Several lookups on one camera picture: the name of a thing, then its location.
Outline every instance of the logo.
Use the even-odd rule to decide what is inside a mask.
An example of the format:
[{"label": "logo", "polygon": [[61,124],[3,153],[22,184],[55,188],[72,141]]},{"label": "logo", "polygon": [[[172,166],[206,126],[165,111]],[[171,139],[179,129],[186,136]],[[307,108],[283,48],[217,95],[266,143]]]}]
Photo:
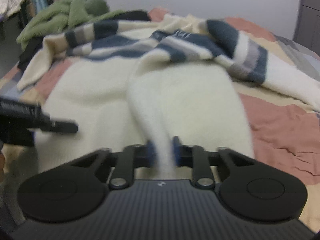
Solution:
[{"label": "logo", "polygon": [[184,32],[184,31],[176,31],[174,34],[172,34],[173,37],[185,39],[190,36],[190,33]]},{"label": "logo", "polygon": [[166,185],[166,183],[163,182],[163,181],[161,181],[161,182],[158,183],[158,186],[160,186],[160,187],[162,187],[162,186],[164,186],[164,185]]}]

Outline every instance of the black object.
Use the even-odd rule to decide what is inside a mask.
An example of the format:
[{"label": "black object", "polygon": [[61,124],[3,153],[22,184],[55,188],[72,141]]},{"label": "black object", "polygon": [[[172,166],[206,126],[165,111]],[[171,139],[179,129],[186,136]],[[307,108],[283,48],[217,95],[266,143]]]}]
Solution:
[{"label": "black object", "polygon": [[42,41],[44,37],[34,37],[30,39],[28,42],[27,47],[25,50],[20,54],[19,56],[19,63],[17,68],[20,69],[22,72],[24,72],[27,68],[27,66],[30,63],[30,60],[33,58],[33,56],[42,49]]},{"label": "black object", "polygon": [[[5,21],[10,20],[14,18],[16,15],[18,15],[19,20],[19,27],[23,29],[28,24],[28,16],[27,16],[27,1],[23,1],[21,3],[21,9],[20,11],[12,14],[9,16]],[[4,18],[0,17],[0,41],[5,39],[5,33],[4,33]]]},{"label": "black object", "polygon": [[76,133],[75,122],[51,120],[41,106],[0,98],[0,140],[3,143],[33,146],[33,133],[28,128],[56,133]]},{"label": "black object", "polygon": [[[27,217],[35,220],[76,220],[94,211],[110,190],[131,186],[133,169],[151,167],[153,158],[151,143],[128,146],[122,153],[95,151],[25,181],[18,191],[19,205]],[[109,189],[104,183],[114,166]]]},{"label": "black object", "polygon": [[311,240],[320,240],[320,231]]},{"label": "black object", "polygon": [[108,20],[151,21],[147,11],[127,11],[111,17]]},{"label": "black object", "polygon": [[9,236],[2,228],[0,228],[0,239],[1,240],[14,240],[11,236]]},{"label": "black object", "polygon": [[[177,166],[193,168],[192,181],[134,180],[134,168],[153,163],[154,151],[148,145],[129,146],[122,153],[102,149],[28,179],[18,190],[27,220],[11,233],[13,239],[310,240],[315,236],[297,219],[307,199],[297,178],[230,149],[206,152],[181,145],[175,137]],[[221,183],[215,182],[210,165],[218,167]],[[110,176],[111,167],[115,170]],[[95,190],[77,190],[88,183]],[[89,191],[96,194],[90,208],[89,198],[71,201]]]}]

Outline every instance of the blue part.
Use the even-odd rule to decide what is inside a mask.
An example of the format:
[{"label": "blue part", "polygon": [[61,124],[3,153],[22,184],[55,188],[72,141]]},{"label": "blue part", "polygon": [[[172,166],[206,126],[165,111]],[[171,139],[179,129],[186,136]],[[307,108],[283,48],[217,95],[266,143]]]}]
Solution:
[{"label": "blue part", "polygon": [[150,167],[152,167],[155,164],[156,154],[155,154],[155,146],[151,141],[147,142],[147,154],[149,156]]},{"label": "blue part", "polygon": [[172,140],[173,144],[173,154],[174,154],[174,159],[176,161],[176,166],[180,167],[180,160],[181,160],[181,155],[180,155],[180,140],[178,136],[173,137]]},{"label": "blue part", "polygon": [[30,131],[32,134],[33,143],[35,143],[36,140],[36,133],[34,131]]}]

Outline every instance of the metal screw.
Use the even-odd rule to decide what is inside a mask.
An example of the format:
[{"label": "metal screw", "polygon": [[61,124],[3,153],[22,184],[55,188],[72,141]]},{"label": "metal screw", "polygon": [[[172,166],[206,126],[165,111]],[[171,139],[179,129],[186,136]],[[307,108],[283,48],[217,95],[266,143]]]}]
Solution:
[{"label": "metal screw", "polygon": [[213,180],[209,178],[201,178],[198,180],[198,184],[201,186],[211,186],[213,184]]},{"label": "metal screw", "polygon": [[111,184],[114,187],[121,187],[126,183],[127,183],[127,181],[125,179],[123,179],[123,178],[114,178],[114,179],[111,180]]}]

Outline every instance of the floor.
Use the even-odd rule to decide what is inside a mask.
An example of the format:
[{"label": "floor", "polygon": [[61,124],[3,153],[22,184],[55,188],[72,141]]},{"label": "floor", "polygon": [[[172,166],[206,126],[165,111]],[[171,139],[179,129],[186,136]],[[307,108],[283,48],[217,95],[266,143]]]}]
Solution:
[{"label": "floor", "polygon": [[0,40],[0,78],[2,78],[18,61],[21,46],[16,43],[16,38],[21,29],[18,16],[4,22],[5,39]]}]

